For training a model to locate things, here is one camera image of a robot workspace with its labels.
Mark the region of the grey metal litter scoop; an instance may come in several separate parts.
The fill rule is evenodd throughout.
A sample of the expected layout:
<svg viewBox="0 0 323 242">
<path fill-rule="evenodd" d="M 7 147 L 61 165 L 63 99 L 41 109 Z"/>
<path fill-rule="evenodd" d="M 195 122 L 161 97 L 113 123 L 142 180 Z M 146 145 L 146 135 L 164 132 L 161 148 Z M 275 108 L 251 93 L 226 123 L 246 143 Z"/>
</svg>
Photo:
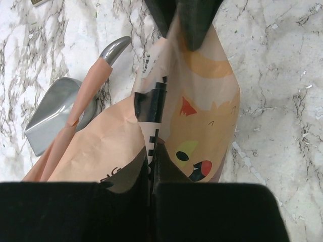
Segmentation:
<svg viewBox="0 0 323 242">
<path fill-rule="evenodd" d="M 109 44 L 99 57 L 103 57 L 108 64 L 113 64 L 130 43 L 130 36 L 121 37 Z M 79 80 L 61 77 L 47 90 L 25 129 L 25 135 L 35 156 L 41 156 L 65 126 L 81 85 Z M 81 114 L 76 131 L 86 127 L 95 117 L 98 109 L 97 92 Z"/>
</svg>

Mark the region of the metal bag sealing clip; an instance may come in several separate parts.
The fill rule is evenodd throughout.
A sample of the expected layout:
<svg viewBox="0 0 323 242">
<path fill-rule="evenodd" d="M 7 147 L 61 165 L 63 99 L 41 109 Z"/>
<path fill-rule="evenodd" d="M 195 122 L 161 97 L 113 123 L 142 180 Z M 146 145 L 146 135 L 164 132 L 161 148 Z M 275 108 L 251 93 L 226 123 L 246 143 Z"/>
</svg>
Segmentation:
<svg viewBox="0 0 323 242">
<path fill-rule="evenodd" d="M 45 2 L 47 2 L 48 0 L 31 0 L 31 3 L 34 7 L 37 7 L 39 5 L 44 4 Z"/>
</svg>

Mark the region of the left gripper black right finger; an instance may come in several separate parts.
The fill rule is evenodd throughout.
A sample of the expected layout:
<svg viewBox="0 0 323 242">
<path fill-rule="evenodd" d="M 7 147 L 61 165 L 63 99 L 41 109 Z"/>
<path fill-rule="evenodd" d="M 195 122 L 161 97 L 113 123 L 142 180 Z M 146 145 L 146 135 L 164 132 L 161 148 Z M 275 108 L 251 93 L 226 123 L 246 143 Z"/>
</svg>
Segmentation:
<svg viewBox="0 0 323 242">
<path fill-rule="evenodd" d="M 288 241 L 271 191 L 258 184 L 194 183 L 163 144 L 153 158 L 152 241 Z"/>
</svg>

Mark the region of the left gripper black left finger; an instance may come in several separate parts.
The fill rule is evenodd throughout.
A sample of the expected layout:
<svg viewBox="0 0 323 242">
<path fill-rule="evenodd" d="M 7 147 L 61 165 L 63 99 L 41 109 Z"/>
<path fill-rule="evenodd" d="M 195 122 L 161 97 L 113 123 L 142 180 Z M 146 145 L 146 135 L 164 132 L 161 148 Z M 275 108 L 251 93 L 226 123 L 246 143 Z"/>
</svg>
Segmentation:
<svg viewBox="0 0 323 242">
<path fill-rule="evenodd" d="M 146 241 L 147 165 L 102 183 L 2 183 L 1 241 Z"/>
</svg>

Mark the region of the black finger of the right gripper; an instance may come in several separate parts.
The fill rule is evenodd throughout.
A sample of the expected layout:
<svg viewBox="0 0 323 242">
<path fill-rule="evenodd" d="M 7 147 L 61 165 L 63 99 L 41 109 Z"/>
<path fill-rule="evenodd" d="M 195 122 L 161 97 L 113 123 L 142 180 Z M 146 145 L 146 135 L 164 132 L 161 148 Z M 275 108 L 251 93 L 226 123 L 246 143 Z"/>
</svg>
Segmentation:
<svg viewBox="0 0 323 242">
<path fill-rule="evenodd" d="M 146 3 L 162 37 L 166 38 L 176 12 L 176 1 L 144 0 L 144 2 Z"/>
<path fill-rule="evenodd" d="M 222 2 L 223 0 L 177 1 L 181 29 L 189 50 L 201 47 Z"/>
</svg>

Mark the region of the pink cat litter bag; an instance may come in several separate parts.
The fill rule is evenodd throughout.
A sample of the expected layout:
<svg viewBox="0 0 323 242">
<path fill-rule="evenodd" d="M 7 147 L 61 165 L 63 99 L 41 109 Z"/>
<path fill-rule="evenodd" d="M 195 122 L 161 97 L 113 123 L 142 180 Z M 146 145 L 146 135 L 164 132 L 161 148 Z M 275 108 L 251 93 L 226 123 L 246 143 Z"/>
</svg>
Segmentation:
<svg viewBox="0 0 323 242">
<path fill-rule="evenodd" d="M 214 26 L 198 50 L 187 48 L 175 18 L 149 50 L 129 97 L 76 131 L 80 116 L 112 73 L 99 57 L 65 123 L 25 175 L 26 182 L 101 182 L 141 151 L 152 163 L 158 144 L 193 182 L 218 182 L 233 138 L 240 87 Z"/>
</svg>

